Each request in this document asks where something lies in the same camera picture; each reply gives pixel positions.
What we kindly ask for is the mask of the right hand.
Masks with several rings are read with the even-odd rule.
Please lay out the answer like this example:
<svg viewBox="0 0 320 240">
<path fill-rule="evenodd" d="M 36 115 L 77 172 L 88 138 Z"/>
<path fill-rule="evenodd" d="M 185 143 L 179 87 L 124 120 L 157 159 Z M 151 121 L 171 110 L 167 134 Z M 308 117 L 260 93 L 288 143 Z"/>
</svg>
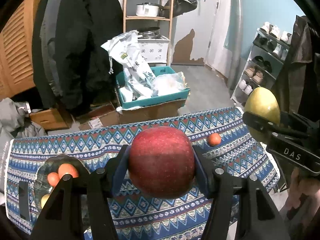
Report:
<svg viewBox="0 0 320 240">
<path fill-rule="evenodd" d="M 319 209 L 319 180 L 315 178 L 303 178 L 300 175 L 300 169 L 295 167 L 291 174 L 289 196 L 285 203 L 286 207 L 288 209 L 299 208 L 301 205 L 300 197 L 303 194 L 311 200 L 311 204 L 307 208 L 307 211 L 305 211 L 302 219 L 305 224 L 308 224 Z"/>
</svg>

